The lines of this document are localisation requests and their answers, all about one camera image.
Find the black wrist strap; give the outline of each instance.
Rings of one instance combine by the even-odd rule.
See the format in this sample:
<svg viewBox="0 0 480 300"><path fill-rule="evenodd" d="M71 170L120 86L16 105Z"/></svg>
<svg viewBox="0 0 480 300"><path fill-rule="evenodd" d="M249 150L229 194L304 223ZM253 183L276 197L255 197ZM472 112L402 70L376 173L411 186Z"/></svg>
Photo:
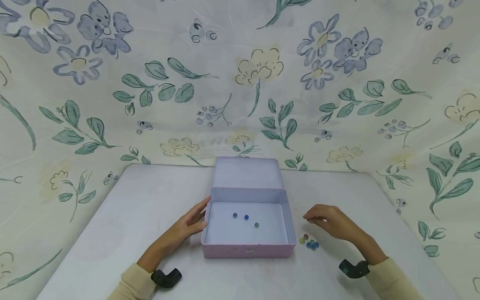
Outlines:
<svg viewBox="0 0 480 300"><path fill-rule="evenodd" d="M162 270L156 270L150 278L161 288L172 288L180 281L181 273L178 269L173 269L168 275L165 275Z"/></svg>

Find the blue flower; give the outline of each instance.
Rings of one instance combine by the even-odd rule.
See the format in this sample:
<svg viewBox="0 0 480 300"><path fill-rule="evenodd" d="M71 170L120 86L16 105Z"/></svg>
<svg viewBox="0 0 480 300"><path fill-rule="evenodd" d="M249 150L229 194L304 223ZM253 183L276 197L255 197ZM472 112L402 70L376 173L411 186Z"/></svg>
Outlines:
<svg viewBox="0 0 480 300"><path fill-rule="evenodd" d="M110 28L110 21L107 8L100 2L92 2L88 6L88 14L80 16L77 28L85 39L92 41L94 53L100 53L103 47L118 58L120 51L128 53L132 50L123 37L132 32L133 27L127 16L121 12L113 14L113 28L116 33Z"/></svg>
<svg viewBox="0 0 480 300"><path fill-rule="evenodd" d="M65 63L53 68L53 72L56 75L72 76L73 81L78 85L85 83L85 77L90 80L97 80L100 77L97 67L103 63L103 60L100 58L87 60L88 55L90 55L90 48L87 45L80 46L76 53L65 46L60 46L57 49L57 54Z"/></svg>
<svg viewBox="0 0 480 300"><path fill-rule="evenodd" d="M321 90L325 86L325 81L333 80L334 75L324 71L324 69L328 69L331 66L331 60L327 60L323 64L321 64L320 60L314 61L312 64L312 71L310 73L306 73L302 76L302 78L300 78L300 82L305 83L305 90L309 90L312 85L317 90Z"/></svg>
<svg viewBox="0 0 480 300"><path fill-rule="evenodd" d="M73 23L75 14L58 7L47 7L48 0L11 0L22 11L29 12L22 16L10 9L0 0L0 8L6 12L0 13L0 32L6 36L23 37L33 50L40 53L50 52L48 36L57 43L68 45L71 40L60 28Z"/></svg>
<svg viewBox="0 0 480 300"><path fill-rule="evenodd" d="M335 14L328 20L325 27L320 21L314 22L310 25L308 32L309 38L304 39L297 47L297 54L305 56L305 61L303 62L305 67L312 63L315 59L315 55L322 58L327 54L327 44L335 43L340 39L342 36L341 33L338 31L332 31L339 18L340 16Z"/></svg>

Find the right hand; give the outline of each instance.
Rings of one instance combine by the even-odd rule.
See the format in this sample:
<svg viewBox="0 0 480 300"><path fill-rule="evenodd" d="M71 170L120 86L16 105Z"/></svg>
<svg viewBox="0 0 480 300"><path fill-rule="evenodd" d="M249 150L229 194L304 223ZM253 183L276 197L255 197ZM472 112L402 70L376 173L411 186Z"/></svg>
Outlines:
<svg viewBox="0 0 480 300"><path fill-rule="evenodd" d="M355 241L367 235L336 206L316 204L303 218L309 223L318 225L332 237L354 244Z"/></svg>

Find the pink box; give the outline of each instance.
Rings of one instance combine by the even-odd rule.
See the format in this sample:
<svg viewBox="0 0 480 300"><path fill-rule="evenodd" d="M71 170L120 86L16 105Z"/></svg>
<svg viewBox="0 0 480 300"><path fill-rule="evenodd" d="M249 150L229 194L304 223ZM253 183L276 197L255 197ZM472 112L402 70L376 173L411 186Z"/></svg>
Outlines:
<svg viewBox="0 0 480 300"><path fill-rule="evenodd" d="M293 254L297 238L276 159L219 157L210 195L202 233L205 258Z"/></svg>

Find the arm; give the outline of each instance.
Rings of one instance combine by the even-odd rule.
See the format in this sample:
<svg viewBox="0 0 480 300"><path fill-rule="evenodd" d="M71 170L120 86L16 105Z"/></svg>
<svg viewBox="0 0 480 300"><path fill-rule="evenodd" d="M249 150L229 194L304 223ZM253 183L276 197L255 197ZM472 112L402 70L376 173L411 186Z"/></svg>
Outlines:
<svg viewBox="0 0 480 300"><path fill-rule="evenodd" d="M119 285L107 300L148 300L156 284L150 279L160 262L175 252L190 236L202 231L207 223L203 220L210 197L195 205L153 242L136 264L132 264L122 275Z"/></svg>
<svg viewBox="0 0 480 300"><path fill-rule="evenodd" d="M363 231L338 207L317 204L304 216L332 237L351 242L368 262L366 275L373 290L382 300L423 300L423 297L375 239Z"/></svg>

